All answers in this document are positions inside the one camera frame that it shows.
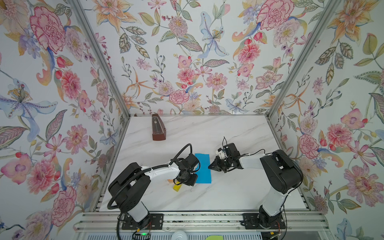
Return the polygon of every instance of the pink rose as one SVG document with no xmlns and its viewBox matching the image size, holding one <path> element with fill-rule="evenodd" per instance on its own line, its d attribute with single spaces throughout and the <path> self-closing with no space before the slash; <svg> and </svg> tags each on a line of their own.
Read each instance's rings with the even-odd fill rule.
<svg viewBox="0 0 384 240">
<path fill-rule="evenodd" d="M 19 159 L 9 161 L 5 166 L 1 168 L 1 172 L 6 177 L 12 179 L 12 182 L 22 184 L 25 181 L 31 166 L 32 163 L 28 154 L 23 154 Z"/>
<path fill-rule="evenodd" d="M 179 68 L 189 68 L 192 63 L 192 59 L 187 58 L 186 56 L 179 56 Z"/>
<path fill-rule="evenodd" d="M 177 90 L 169 95 L 169 100 L 174 104 L 182 104 L 189 100 L 189 93 L 184 90 Z"/>
<path fill-rule="evenodd" d="M 267 0 L 257 15 L 260 29 L 271 30 L 288 20 L 295 5 L 291 0 Z"/>
<path fill-rule="evenodd" d="M 40 45 L 57 54 L 65 45 L 65 31 L 58 16 L 46 7 L 35 7 L 35 15 L 29 18 L 31 28 Z"/>
<path fill-rule="evenodd" d="M 73 187 L 68 186 L 67 190 L 59 192 L 51 211 L 53 225 L 60 227 L 71 216 L 75 200 L 76 190 Z"/>
<path fill-rule="evenodd" d="M 317 144 L 316 139 L 310 135 L 304 134 L 299 138 L 300 150 L 305 156 L 309 159 L 314 159 L 319 155 L 317 149 L 319 144 Z"/>
<path fill-rule="evenodd" d="M 364 127 L 362 122 L 362 114 L 358 108 L 350 111 L 348 114 L 341 118 L 341 122 L 345 123 L 351 129 L 358 129 Z"/>
</svg>

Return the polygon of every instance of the green leaf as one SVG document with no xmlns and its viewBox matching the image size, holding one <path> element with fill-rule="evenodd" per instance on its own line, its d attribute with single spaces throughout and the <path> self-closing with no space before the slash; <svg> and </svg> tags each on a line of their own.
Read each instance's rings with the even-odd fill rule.
<svg viewBox="0 0 384 240">
<path fill-rule="evenodd" d="M 365 80 L 372 84 L 380 84 L 381 83 L 380 74 L 381 72 L 379 71 L 369 71 L 354 77 L 356 79 Z"/>
</svg>

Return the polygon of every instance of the orange flower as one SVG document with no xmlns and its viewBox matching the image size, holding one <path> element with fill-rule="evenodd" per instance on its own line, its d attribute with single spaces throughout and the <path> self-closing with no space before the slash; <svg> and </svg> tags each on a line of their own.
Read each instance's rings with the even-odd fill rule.
<svg viewBox="0 0 384 240">
<path fill-rule="evenodd" d="M 140 23 L 132 14 L 127 11 L 133 5 L 125 0 L 92 0 L 97 5 L 93 8 L 96 14 L 96 23 L 100 25 L 104 22 L 109 22 L 116 28 L 120 34 L 121 22 L 125 23 Z"/>
<path fill-rule="evenodd" d="M 360 44 L 360 26 L 372 22 L 369 12 L 380 0 L 347 0 L 344 9 L 337 13 L 337 17 L 327 28 L 335 28 L 335 37 L 331 44 L 346 36 Z"/>
</svg>

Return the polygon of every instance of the orange lily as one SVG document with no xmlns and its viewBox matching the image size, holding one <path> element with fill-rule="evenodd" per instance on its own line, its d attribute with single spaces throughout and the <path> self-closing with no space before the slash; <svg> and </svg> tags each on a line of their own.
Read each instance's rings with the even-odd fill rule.
<svg viewBox="0 0 384 240">
<path fill-rule="evenodd" d="M 307 90 L 308 86 L 309 86 L 309 84 L 308 84 L 307 87 L 304 89 L 304 91 L 303 91 L 302 93 L 300 93 L 298 96 L 296 96 L 296 95 L 294 95 L 294 94 L 289 94 L 288 96 L 286 96 L 286 98 L 289 97 L 289 96 L 291 96 L 291 100 L 293 100 L 293 102 L 288 103 L 288 105 L 289 105 L 289 104 L 291 104 L 291 105 L 290 105 L 289 107 L 286 107 L 286 108 L 291 108 L 291 107 L 293 107 L 293 106 L 297 103 L 297 105 L 299 106 L 299 112 L 300 112 L 301 115 L 303 115 L 303 114 L 301 113 L 300 102 L 302 102 L 302 103 L 304 103 L 304 104 L 306 104 L 306 103 L 305 103 L 300 97 L 304 94 L 305 90 Z"/>
<path fill-rule="evenodd" d="M 135 82 L 134 84 L 129 85 L 129 86 L 127 87 L 127 90 L 125 91 L 124 94 L 126 94 L 126 93 L 128 92 L 129 88 L 135 89 L 135 87 L 137 87 L 137 90 L 139 90 L 139 94 L 136 96 L 136 98 L 137 98 L 137 97 L 140 95 L 140 86 L 145 87 L 145 88 L 149 88 L 149 89 L 154 89 L 154 88 L 150 88 L 150 87 L 148 87 L 148 86 L 145 86 L 145 85 L 143 84 L 143 83 L 148 82 L 148 81 L 142 81 L 142 82 L 139 82 L 139 78 L 138 78 L 138 76 L 137 76 L 137 72 L 136 72 L 135 68 L 133 68 L 133 70 L 135 71 L 136 82 Z"/>
</svg>

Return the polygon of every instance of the peony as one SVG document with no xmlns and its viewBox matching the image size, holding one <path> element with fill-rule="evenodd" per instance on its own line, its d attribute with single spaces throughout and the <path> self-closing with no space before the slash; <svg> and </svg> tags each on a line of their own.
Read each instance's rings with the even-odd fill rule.
<svg viewBox="0 0 384 240">
<path fill-rule="evenodd" d="M 76 190 L 68 186 L 65 191 L 60 191 L 53 202 L 51 210 L 52 224 L 60 227 L 67 220 L 75 207 Z"/>
<path fill-rule="evenodd" d="M 29 192 L 38 194 L 45 191 L 53 182 L 55 176 L 55 165 L 48 160 L 35 163 L 28 178 Z"/>
<path fill-rule="evenodd" d="M 253 62 L 259 55 L 261 50 L 259 49 L 259 45 L 251 43 L 245 45 L 239 53 L 238 60 L 241 63 L 251 63 Z"/>
<path fill-rule="evenodd" d="M 191 68 L 183 68 L 177 74 L 177 78 L 184 83 L 192 81 L 195 76 L 195 72 Z"/>
<path fill-rule="evenodd" d="M 364 127 L 362 122 L 362 114 L 358 108 L 353 109 L 348 114 L 341 118 L 341 122 L 347 125 L 350 129 L 358 129 Z"/>
<path fill-rule="evenodd" d="M 307 158 L 313 159 L 319 155 L 317 149 L 319 148 L 319 144 L 317 144 L 316 139 L 311 137 L 310 135 L 304 134 L 299 138 L 299 146 L 300 150 Z"/>
<path fill-rule="evenodd" d="M 286 21 L 284 24 L 275 29 L 273 33 L 273 44 L 278 46 L 290 41 L 295 36 L 299 27 L 300 22 L 296 19 Z"/>
<path fill-rule="evenodd" d="M 384 185 L 376 182 L 379 177 L 376 174 L 369 174 L 369 167 L 353 166 L 352 171 L 345 169 L 344 178 L 349 181 L 347 184 L 347 194 L 356 197 L 359 203 L 362 203 L 364 197 L 365 203 L 374 207 L 377 202 L 383 203 L 383 195 L 380 193 L 384 190 Z"/>
<path fill-rule="evenodd" d="M 76 73 L 68 70 L 61 77 L 61 88 L 70 99 L 75 99 L 81 91 L 80 78 Z"/>
<path fill-rule="evenodd" d="M 28 154 L 23 154 L 19 159 L 9 161 L 5 166 L 1 168 L 1 172 L 8 178 L 12 179 L 12 182 L 22 184 L 26 176 L 29 174 L 32 163 Z"/>
<path fill-rule="evenodd" d="M 343 127 L 341 123 L 331 124 L 328 127 L 327 137 L 329 141 L 336 147 L 345 147 L 353 139 L 353 133 L 347 127 Z"/>
<path fill-rule="evenodd" d="M 188 31 L 187 22 L 182 17 L 174 17 L 168 24 L 171 32 L 178 37 L 182 37 Z"/>
<path fill-rule="evenodd" d="M 51 231 L 51 213 L 49 210 L 38 211 L 29 216 L 25 230 L 24 239 L 41 240 Z"/>
<path fill-rule="evenodd" d="M 29 21 L 33 33 L 45 50 L 50 48 L 55 54 L 63 50 L 65 31 L 55 13 L 46 7 L 35 7 L 35 15 L 32 15 Z"/>
<path fill-rule="evenodd" d="M 257 15 L 256 23 L 261 23 L 260 29 L 277 28 L 288 20 L 294 7 L 292 0 L 267 0 Z"/>
<path fill-rule="evenodd" d="M 174 104 L 182 104 L 189 100 L 189 93 L 184 90 L 177 90 L 169 95 L 169 100 Z"/>
<path fill-rule="evenodd" d="M 79 185 L 77 187 L 77 201 L 80 204 L 84 204 L 92 192 L 92 180 L 87 175 L 81 177 Z"/>
<path fill-rule="evenodd" d="M 65 32 L 65 45 L 73 56 L 80 61 L 83 56 L 83 44 L 77 31 L 73 28 L 67 28 Z"/>
<path fill-rule="evenodd" d="M 316 127 L 317 127 L 317 120 L 314 120 L 313 118 L 310 118 L 310 117 L 306 117 L 300 123 L 301 131 L 307 135 L 313 135 L 314 131 L 316 130 Z"/>
<path fill-rule="evenodd" d="M 211 74 L 208 78 L 207 78 L 207 83 L 206 85 L 210 88 L 212 87 L 213 89 L 215 89 L 216 91 L 220 90 L 220 89 L 223 89 L 224 87 L 227 84 L 227 77 L 224 77 L 224 75 L 222 73 L 215 73 L 215 75 Z"/>
<path fill-rule="evenodd" d="M 69 137 L 65 137 L 63 139 L 64 142 L 66 142 L 66 148 L 68 150 L 72 149 L 71 154 L 77 154 L 79 153 L 79 148 L 83 148 L 88 146 L 87 140 L 88 135 L 87 130 L 83 128 L 83 125 L 77 125 L 71 127 L 72 131 L 67 131 L 67 134 Z"/>
</svg>

